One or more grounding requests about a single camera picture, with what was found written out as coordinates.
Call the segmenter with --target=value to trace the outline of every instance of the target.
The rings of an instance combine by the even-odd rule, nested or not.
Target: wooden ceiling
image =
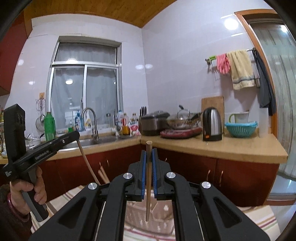
[[[80,13],[116,19],[142,28],[176,0],[33,0],[26,19],[57,13]]]

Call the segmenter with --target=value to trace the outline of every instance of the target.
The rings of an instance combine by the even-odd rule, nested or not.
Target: door frame
[[[274,81],[273,81],[273,78],[271,75],[270,66],[269,66],[266,56],[264,54],[263,48],[262,48],[256,34],[254,33],[253,29],[248,24],[247,19],[250,19],[250,18],[277,18],[277,19],[280,19],[279,15],[273,9],[243,10],[243,11],[235,12],[234,14],[237,16],[237,18],[239,19],[239,21],[241,22],[241,24],[243,25],[243,27],[247,31],[251,41],[253,42],[254,47],[256,48],[256,50],[258,51],[260,56],[262,57],[262,60],[264,62],[264,65],[266,67],[266,70],[267,70],[267,73],[268,73],[268,76],[270,79],[272,89],[275,93]],[[271,133],[276,138],[278,137],[278,108],[277,108],[277,106],[276,106],[276,113],[271,117]]]

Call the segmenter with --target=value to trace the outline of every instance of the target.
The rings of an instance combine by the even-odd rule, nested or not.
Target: kitchen counter
[[[221,141],[204,142],[202,135],[185,140],[141,137],[141,144],[152,141],[153,147],[218,159],[257,163],[286,163],[288,154],[273,134],[259,138],[233,138],[225,134]]]
[[[204,142],[202,135],[185,140],[163,139],[160,136],[141,136],[101,145],[84,148],[86,155],[100,153],[129,146],[146,144],[152,141],[153,147],[178,151],[193,155],[206,156],[225,160],[246,161],[255,163],[280,164],[286,163],[288,154],[273,134],[265,138],[254,135],[251,138],[232,138],[229,134],[222,141]],[[81,156],[80,150],[62,150],[48,160],[58,160]],[[6,164],[7,159],[0,158],[0,164]]]

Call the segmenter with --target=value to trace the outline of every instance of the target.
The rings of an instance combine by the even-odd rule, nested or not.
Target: hand
[[[42,178],[42,170],[40,169],[40,167],[36,168],[36,176],[37,182],[35,186],[23,180],[16,180],[14,182],[10,182],[11,202],[15,209],[23,215],[27,215],[30,212],[30,208],[28,204],[25,202],[24,198],[22,197],[21,191],[28,192],[33,190],[34,188],[36,192],[34,196],[35,201],[41,205],[43,205],[46,202],[47,196]]]

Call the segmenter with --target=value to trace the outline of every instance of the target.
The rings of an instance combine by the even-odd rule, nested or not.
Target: white curtain
[[[91,61],[116,63],[116,48],[79,43],[60,43],[55,61]],[[83,98],[84,65],[71,65],[64,68],[56,66],[52,80],[52,114],[56,129],[64,130],[74,124],[76,111],[80,109]],[[106,114],[113,113],[117,107],[117,81],[115,69],[87,68],[86,106],[94,109],[97,124],[106,123]]]
[[[67,60],[115,64],[116,48],[94,44],[60,43],[55,61]]]
[[[51,109],[56,129],[70,126],[73,121],[72,112],[79,110],[83,93],[84,68],[55,68],[52,80]]]
[[[278,140],[289,154],[279,172],[296,178],[296,43],[276,23],[251,24],[271,67],[278,109]]]

